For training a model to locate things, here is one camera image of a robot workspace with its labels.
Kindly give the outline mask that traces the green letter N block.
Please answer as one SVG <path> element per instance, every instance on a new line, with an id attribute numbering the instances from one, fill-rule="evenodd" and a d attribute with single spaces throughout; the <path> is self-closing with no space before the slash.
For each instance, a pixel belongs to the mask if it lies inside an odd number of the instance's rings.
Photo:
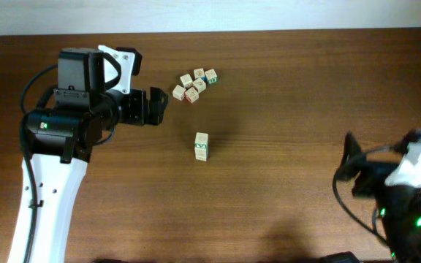
<path id="1" fill-rule="evenodd" d="M 194 141 L 194 146 L 196 148 L 208 148 L 208 145 L 209 145 L 209 134 L 197 132 L 195 141 Z"/>

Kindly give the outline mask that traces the teal sided picture block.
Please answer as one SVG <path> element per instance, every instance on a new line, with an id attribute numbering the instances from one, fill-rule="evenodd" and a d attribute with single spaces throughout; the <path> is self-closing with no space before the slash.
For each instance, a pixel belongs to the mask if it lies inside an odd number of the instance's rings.
<path id="1" fill-rule="evenodd" d="M 195 144 L 194 145 L 195 158 L 200 161 L 208 160 L 208 146 L 206 144 Z"/>

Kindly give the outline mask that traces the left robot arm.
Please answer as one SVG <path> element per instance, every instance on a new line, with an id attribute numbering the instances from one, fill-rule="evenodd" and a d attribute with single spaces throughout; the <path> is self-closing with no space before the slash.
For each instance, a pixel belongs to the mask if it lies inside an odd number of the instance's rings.
<path id="1" fill-rule="evenodd" d="M 118 124 L 159 125 L 168 96 L 134 89 L 141 54 L 131 47 L 64 48 L 58 80 L 20 124 L 23 190 L 10 262 L 62 262 L 77 192 L 92 150 Z"/>

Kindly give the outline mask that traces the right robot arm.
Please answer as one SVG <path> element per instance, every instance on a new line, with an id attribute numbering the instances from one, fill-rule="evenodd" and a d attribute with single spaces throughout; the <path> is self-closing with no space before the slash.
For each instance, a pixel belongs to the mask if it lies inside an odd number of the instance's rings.
<path id="1" fill-rule="evenodd" d="M 354 181 L 354 198 L 374 199 L 372 223 L 366 226 L 342 201 L 339 181 Z M 421 262 L 421 129 L 401 141 L 362 150 L 352 133 L 344 140 L 333 193 L 342 209 L 390 249 L 394 262 Z"/>

